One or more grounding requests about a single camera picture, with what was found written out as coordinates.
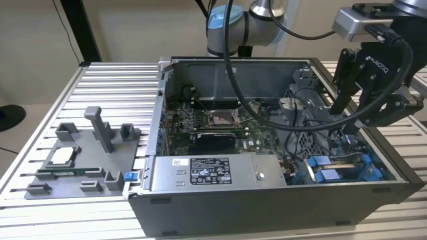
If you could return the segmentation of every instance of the aluminum extrusion table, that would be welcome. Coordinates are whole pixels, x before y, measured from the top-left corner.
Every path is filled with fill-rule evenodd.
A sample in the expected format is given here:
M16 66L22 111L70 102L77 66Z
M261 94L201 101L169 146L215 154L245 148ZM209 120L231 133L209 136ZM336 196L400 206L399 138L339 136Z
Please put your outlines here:
M336 62L323 62L333 73ZM427 69L415 77L427 92ZM56 142L54 129L73 122L88 129L86 106L102 108L114 128L133 123L141 129L134 169L144 166L150 116L157 89L156 63L92 63L70 78L45 118L0 180L0 239L145 239L130 206L121 196L25 200L25 187ZM404 160L427 182L427 129L412 117L379 128ZM356 226L299 229L235 235L189 237L192 240L396 240L427 239L427 187L401 204L380 207Z

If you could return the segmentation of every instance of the power supply label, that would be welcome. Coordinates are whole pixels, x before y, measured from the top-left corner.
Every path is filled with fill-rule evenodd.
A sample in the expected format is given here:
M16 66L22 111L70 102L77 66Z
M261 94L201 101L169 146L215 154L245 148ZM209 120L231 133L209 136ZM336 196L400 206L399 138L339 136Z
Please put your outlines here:
M189 172L192 185L232 184L228 157L191 158Z

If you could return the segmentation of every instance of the white wall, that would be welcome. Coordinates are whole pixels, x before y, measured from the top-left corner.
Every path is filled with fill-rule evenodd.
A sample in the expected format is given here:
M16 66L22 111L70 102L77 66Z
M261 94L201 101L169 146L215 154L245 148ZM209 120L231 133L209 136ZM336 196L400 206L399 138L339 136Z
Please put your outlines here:
M204 56L205 21L193 0L82 2L104 61L154 62L160 56ZM248 9L252 0L235 2ZM355 2L361 0L300 0L291 29L307 35L324 33L339 7ZM69 29L58 0L56 4ZM72 33L70 38L77 48ZM353 46L337 36L312 42L287 40L279 56L333 60L343 47ZM275 55L276 46L253 48L253 56ZM0 0L0 104L52 103L76 68L52 0Z
M76 68L52 1L0 0L0 104L52 103Z
M248 9L251 2L235 4ZM154 62L161 56L205 55L205 20L195 0L84 0L84 6L104 61ZM253 50L259 57L275 53L275 46Z
M317 36L332 30L332 23L340 8L355 3L391 3L392 0L289 0L289 6L299 2L296 16L289 28L304 36ZM279 54L287 57L315 57L324 61L336 61L343 48L359 48L336 34L319 40L301 40L287 37L285 48Z

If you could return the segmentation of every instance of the black cable cord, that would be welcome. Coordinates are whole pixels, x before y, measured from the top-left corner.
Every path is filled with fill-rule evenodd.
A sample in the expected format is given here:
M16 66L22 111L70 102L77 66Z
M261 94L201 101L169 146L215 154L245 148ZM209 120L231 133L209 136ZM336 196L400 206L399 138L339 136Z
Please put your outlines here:
M327 120L311 119L311 118L305 118L304 121L305 122L315 122L315 123L329 123L331 122L331 121L327 121Z
M73 47L73 44L72 44L72 39L69 37L69 32L66 30L66 27L65 27L65 24L64 24L61 15L60 15L58 7L56 6L54 0L52 0L52 3L53 3L53 6L54 6L54 10L56 10L56 14L57 14L57 17L58 17L58 20L60 20L60 24L61 24L61 26L62 26L62 28L65 30L65 33L66 33L68 43L69 43L70 50L73 52L74 58L77 59L77 65L78 65L80 64L80 60L78 60L78 57L77 57L77 53L76 53L76 50L74 50L74 47Z
M225 13L224 13L224 21L223 21L223 57L224 57L224 66L227 70L227 76L229 79L229 83L236 95L237 100L240 101L241 106L244 107L248 114L253 117L256 121L259 121L263 125L269 126L275 129L283 130L283 131L293 131L293 132L316 132L321 130L335 129L348 123L352 123L356 121L360 117L363 117L365 114L369 113L373 109L379 108L388 96L395 92L396 86L401 83L401 80L405 78L407 73L409 71L411 65L412 65L412 49L408 43L400 39L393 42L393 47L397 47L401 50L401 66L400 71L396 73L393 79L389 81L389 85L384 89L383 93L379 95L379 97L359 111L356 111L349 116L332 121L325 124L319 124L313 126L287 126L279 123L275 123L267 119L264 119L261 116L257 115L257 113L252 110L249 104L247 103L245 97L240 91L233 69L232 69L232 62L231 62L231 56L229 56L229 17L231 17L231 11L232 11L232 4L233 0L227 0L225 4Z
M272 0L268 0L268 5L267 5L267 10L268 10L268 13L269 13L269 17L273 21L273 23L276 24L276 26L287 33L289 34L291 36L299 38L299 39L303 39L303 40L319 40L319 39L323 39L328 36L331 36L332 34L335 34L335 31L328 31L327 33L319 35L319 36L303 36L295 32L292 32L289 29L285 28L285 26L281 25L281 22L277 20L277 18L275 17L273 15L273 11L272 11Z
M333 131L328 131L327 133L327 146L329 151L332 151L332 133Z
M203 4L203 1L201 0L193 0L193 1L199 5L200 11L201 11L204 17L207 18L208 17L208 11L207 11L207 8L205 8L205 6Z
M299 107L293 98L293 118L292 118L292 127L296 126L296 121L297 121L297 117L299 117ZM289 140L291 140L291 136L295 134L295 132L289 132L285 139L284 139L284 150L288 153L288 155L291 156L291 158L295 160L299 160L300 162L303 161L303 159L300 157L297 157L296 155L296 151L297 151L297 141L295 143L295 151L293 153L289 150Z
M2 148L2 147L0 147L0 150L6 151L6 152L9 152L9 153L13 153L13 154L16 154L16 155L20 154L17 151L9 150L9 149Z
M207 17L205 17L205 36L208 36L209 19L211 19L211 13L212 13L212 9L213 9L215 4L216 4L216 0L208 0Z

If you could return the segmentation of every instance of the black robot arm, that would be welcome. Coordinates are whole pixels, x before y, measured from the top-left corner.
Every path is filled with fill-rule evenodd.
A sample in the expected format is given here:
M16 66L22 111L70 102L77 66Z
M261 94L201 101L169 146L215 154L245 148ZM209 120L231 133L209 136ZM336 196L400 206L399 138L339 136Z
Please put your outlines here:
M407 1L359 3L337 12L332 28L348 41L361 41L361 44L360 49L343 49L340 52L333 76L337 97L331 114L343 113L360 90L357 111L376 99L389 86L403 62L408 61L395 47L396 41L404 40L412 49L407 77L395 85L395 92L384 105L345 125L345 134L356 133L363 127L388 126L423 108L423 98L411 95L408 88L415 73L427 65L427 15L413 15L407 4L403 11L397 4L401 2Z

